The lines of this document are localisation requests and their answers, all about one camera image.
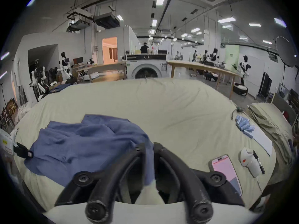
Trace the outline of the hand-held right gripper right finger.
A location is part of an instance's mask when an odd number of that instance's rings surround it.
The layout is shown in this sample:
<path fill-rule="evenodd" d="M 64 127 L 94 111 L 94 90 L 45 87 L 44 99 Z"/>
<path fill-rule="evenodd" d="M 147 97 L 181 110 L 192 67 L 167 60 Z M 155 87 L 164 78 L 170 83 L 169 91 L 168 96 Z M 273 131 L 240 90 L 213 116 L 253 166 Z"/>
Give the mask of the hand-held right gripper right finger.
<path fill-rule="evenodd" d="M 191 169 L 162 144 L 154 143 L 155 165 L 163 163 L 174 177 L 178 189 L 175 201 L 184 201 L 191 222 L 209 222 L 214 210 L 212 203 L 244 207 L 237 190 L 219 171 Z"/>

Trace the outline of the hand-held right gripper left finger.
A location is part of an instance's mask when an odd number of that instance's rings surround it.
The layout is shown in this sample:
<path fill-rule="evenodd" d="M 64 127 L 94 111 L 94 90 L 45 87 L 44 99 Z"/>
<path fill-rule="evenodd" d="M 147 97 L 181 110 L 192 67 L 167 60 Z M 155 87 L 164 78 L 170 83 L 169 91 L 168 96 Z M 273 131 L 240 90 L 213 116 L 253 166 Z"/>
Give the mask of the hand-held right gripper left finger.
<path fill-rule="evenodd" d="M 145 151 L 142 143 L 102 171 L 77 172 L 59 195 L 55 207 L 86 202 L 85 215 L 89 221 L 111 222 L 120 182 L 135 163 L 145 158 Z"/>

